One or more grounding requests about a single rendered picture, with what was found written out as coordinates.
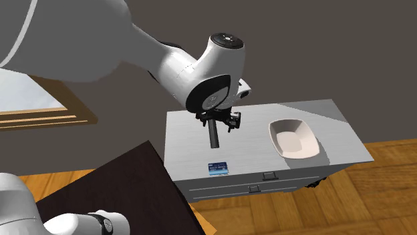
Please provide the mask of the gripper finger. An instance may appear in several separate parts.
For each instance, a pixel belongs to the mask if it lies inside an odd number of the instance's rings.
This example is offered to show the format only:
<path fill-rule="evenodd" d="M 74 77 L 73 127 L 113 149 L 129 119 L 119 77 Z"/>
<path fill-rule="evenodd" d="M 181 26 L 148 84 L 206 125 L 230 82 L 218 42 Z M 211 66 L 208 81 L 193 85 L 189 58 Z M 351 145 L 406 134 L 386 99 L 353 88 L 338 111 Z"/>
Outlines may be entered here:
<path fill-rule="evenodd" d="M 228 132 L 233 129 L 239 129 L 241 125 L 241 112 L 230 113 L 230 116 L 225 120 L 225 124 L 228 126 Z"/>
<path fill-rule="evenodd" d="M 197 114 L 195 115 L 195 118 L 196 118 L 197 120 L 201 121 L 201 122 L 202 122 L 202 126 L 203 126 L 203 127 L 205 127 L 205 126 L 206 126 L 207 121 L 209 120 L 209 115 L 207 114 L 207 112 L 204 112 L 204 113 L 197 113 Z"/>

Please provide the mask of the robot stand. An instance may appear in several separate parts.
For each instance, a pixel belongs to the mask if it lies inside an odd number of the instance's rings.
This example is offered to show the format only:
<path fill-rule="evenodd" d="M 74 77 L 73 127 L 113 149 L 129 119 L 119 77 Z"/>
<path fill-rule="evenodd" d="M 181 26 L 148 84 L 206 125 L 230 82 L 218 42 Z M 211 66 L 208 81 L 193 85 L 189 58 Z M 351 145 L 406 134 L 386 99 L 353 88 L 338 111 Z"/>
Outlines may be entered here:
<path fill-rule="evenodd" d="M 118 212 L 131 235 L 206 235 L 150 142 L 37 202 L 42 221 L 65 213 Z"/>

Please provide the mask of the window with wooden frame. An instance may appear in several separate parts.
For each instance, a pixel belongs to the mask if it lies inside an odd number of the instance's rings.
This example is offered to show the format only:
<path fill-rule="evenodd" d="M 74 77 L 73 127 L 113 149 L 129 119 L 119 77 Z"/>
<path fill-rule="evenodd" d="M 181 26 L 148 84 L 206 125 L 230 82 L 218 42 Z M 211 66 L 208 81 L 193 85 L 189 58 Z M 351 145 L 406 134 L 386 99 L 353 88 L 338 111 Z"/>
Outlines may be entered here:
<path fill-rule="evenodd" d="M 97 122 L 65 83 L 0 69 L 0 132 Z"/>

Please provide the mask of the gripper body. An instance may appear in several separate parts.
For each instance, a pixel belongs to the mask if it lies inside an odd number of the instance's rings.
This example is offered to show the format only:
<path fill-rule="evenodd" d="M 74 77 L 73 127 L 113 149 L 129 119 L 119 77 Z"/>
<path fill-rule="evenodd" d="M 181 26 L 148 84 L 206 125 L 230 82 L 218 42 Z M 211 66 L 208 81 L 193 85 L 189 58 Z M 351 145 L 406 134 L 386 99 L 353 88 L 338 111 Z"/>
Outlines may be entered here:
<path fill-rule="evenodd" d="M 206 114 L 209 120 L 217 120 L 220 122 L 224 122 L 225 120 L 230 118 L 231 109 L 212 109 L 210 111 L 207 111 Z"/>

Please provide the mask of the grey chest of drawers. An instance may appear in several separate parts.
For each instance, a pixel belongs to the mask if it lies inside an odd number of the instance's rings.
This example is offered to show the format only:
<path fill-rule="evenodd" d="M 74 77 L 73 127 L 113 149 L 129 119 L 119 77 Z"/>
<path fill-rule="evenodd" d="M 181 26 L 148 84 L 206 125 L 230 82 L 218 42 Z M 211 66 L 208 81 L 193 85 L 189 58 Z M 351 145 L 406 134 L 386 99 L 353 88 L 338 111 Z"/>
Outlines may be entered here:
<path fill-rule="evenodd" d="M 164 166 L 188 202 L 292 192 L 316 185 L 354 164 L 373 162 L 369 151 L 330 99 L 234 107 L 241 126 L 228 132 L 217 126 L 219 147 L 212 149 L 209 132 L 187 111 L 166 114 Z M 303 120 L 317 138 L 320 153 L 312 158 L 282 158 L 269 135 L 280 119 Z M 226 162 L 227 175 L 210 176 L 208 164 Z"/>

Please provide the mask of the white bowl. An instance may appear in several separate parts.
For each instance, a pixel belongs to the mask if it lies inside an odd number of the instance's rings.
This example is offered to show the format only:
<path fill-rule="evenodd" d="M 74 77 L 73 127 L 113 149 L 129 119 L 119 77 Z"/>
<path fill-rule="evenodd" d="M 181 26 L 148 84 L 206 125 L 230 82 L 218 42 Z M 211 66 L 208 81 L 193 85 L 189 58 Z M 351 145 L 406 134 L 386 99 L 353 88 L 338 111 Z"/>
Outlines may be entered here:
<path fill-rule="evenodd" d="M 269 124 L 269 135 L 282 158 L 302 160 L 320 153 L 316 136 L 303 120 L 275 120 Z"/>

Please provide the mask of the blue card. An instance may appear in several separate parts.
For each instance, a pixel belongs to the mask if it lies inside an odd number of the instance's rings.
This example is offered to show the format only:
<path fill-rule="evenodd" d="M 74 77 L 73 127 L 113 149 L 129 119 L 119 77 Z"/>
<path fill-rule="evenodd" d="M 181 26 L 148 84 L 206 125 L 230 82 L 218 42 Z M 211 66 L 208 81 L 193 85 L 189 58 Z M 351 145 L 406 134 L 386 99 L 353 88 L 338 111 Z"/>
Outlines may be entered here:
<path fill-rule="evenodd" d="M 208 164 L 208 174 L 210 176 L 227 175 L 229 173 L 226 162 L 215 162 Z"/>

